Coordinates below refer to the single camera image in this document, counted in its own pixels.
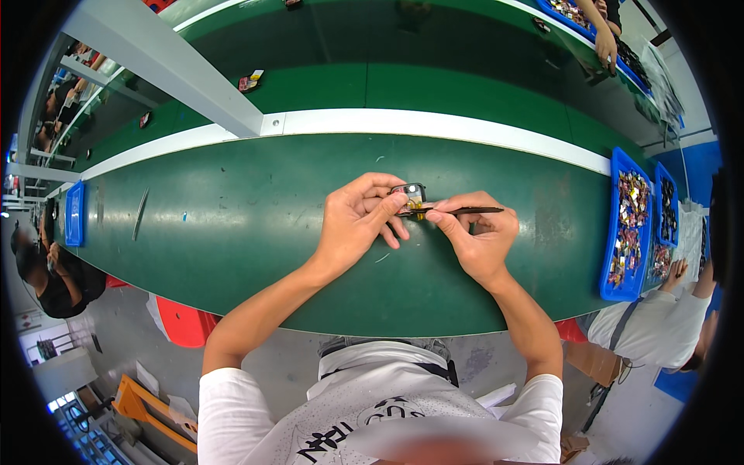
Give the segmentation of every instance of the cardboard box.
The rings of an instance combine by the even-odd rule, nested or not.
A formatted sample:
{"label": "cardboard box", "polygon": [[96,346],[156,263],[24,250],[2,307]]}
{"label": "cardboard box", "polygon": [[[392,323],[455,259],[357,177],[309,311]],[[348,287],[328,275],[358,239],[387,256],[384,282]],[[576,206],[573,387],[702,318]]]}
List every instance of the cardboard box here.
{"label": "cardboard box", "polygon": [[589,439],[581,436],[560,438],[560,463],[567,464],[589,447]]}
{"label": "cardboard box", "polygon": [[605,388],[618,377],[623,366],[622,357],[591,342],[569,342],[565,360]]}

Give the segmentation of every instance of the orange pallet jack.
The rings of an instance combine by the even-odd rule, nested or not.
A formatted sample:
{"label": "orange pallet jack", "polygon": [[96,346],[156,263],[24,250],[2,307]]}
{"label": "orange pallet jack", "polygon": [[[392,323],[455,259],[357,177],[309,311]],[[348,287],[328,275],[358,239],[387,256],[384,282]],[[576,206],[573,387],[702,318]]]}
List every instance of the orange pallet jack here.
{"label": "orange pallet jack", "polygon": [[191,420],[179,415],[175,418],[168,408],[160,399],[153,396],[147,389],[140,386],[135,380],[128,377],[126,374],[121,375],[121,382],[119,383],[119,390],[116,393],[114,402],[111,403],[117,412],[125,417],[133,418],[134,420],[144,421],[150,425],[155,426],[160,432],[174,440],[178,444],[181,444],[186,449],[196,454],[196,444],[181,436],[177,432],[165,426],[160,420],[152,416],[144,406],[144,403],[154,408],[160,414],[170,418],[176,423],[182,423],[186,428],[189,428],[194,433],[197,433],[198,426]]}

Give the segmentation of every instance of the pile of electronic parts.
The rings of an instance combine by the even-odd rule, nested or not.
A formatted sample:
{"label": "pile of electronic parts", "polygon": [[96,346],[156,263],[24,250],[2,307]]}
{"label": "pile of electronic parts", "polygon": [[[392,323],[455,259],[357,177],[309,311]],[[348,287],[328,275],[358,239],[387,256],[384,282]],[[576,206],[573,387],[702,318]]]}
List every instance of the pile of electronic parts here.
{"label": "pile of electronic parts", "polygon": [[648,207],[651,193],[646,179],[634,170],[620,171],[618,176],[618,221],[620,228],[615,238],[615,254],[609,268],[608,283],[617,288],[625,281],[627,272],[635,272],[641,266],[640,227],[648,222]]}
{"label": "pile of electronic parts", "polygon": [[623,63],[630,68],[630,71],[633,71],[633,73],[638,76],[638,79],[640,79],[647,88],[651,89],[651,81],[649,81],[649,78],[646,75],[646,69],[638,59],[638,55],[636,55],[625,42],[620,40],[620,37],[615,36],[615,43],[618,45],[618,57],[620,60],[623,60]]}
{"label": "pile of electronic parts", "polygon": [[677,212],[672,205],[674,184],[661,178],[661,238],[671,243],[677,238]]}
{"label": "pile of electronic parts", "polygon": [[649,267],[649,279],[652,282],[663,281],[669,274],[672,264],[672,249],[662,244],[653,246],[653,264]]}
{"label": "pile of electronic parts", "polygon": [[550,2],[553,11],[562,14],[582,28],[589,30],[591,23],[586,16],[584,16],[584,12],[581,11],[581,8],[573,4],[573,2],[569,0],[550,0]]}

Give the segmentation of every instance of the green table surface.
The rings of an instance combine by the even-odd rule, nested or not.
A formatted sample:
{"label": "green table surface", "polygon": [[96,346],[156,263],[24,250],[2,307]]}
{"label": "green table surface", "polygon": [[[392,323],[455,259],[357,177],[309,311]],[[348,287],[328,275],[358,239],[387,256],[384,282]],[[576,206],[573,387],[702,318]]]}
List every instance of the green table surface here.
{"label": "green table surface", "polygon": [[[85,244],[71,250],[135,286],[224,315],[300,266],[317,245],[324,197],[370,170],[422,182],[430,199],[483,189],[515,208],[520,232],[507,265],[553,320],[608,304],[597,293],[607,176],[438,138],[291,135],[141,161],[86,182]],[[59,198],[63,202],[65,194]],[[411,239],[401,249],[376,240],[283,326],[389,337],[505,330],[496,303],[462,272],[438,229],[426,221],[405,222]]]}

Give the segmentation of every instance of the hair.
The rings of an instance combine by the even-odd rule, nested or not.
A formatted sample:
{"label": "hair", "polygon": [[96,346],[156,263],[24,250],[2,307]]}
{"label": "hair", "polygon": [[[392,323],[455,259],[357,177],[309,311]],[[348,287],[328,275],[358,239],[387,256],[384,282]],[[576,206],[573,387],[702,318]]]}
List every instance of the hair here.
{"label": "hair", "polygon": [[28,282],[28,275],[40,266],[44,266],[45,257],[39,253],[34,245],[23,246],[16,253],[16,268],[24,281]]}
{"label": "hair", "polygon": [[44,141],[42,141],[40,137],[42,132],[46,134],[47,138],[51,139],[52,132],[54,132],[54,123],[47,121],[46,123],[42,124],[41,129],[39,129],[39,131],[33,137],[33,146],[39,150],[44,150],[44,147],[42,147]]}
{"label": "hair", "polygon": [[702,363],[703,363],[703,358],[700,355],[693,353],[693,356],[691,356],[690,359],[687,361],[687,363],[682,365],[682,368],[680,368],[679,370],[680,371],[692,371],[692,370],[699,371],[700,368],[702,367]]}
{"label": "hair", "polygon": [[610,459],[607,462],[602,462],[601,465],[632,465],[633,463],[633,459],[629,457],[619,457]]}

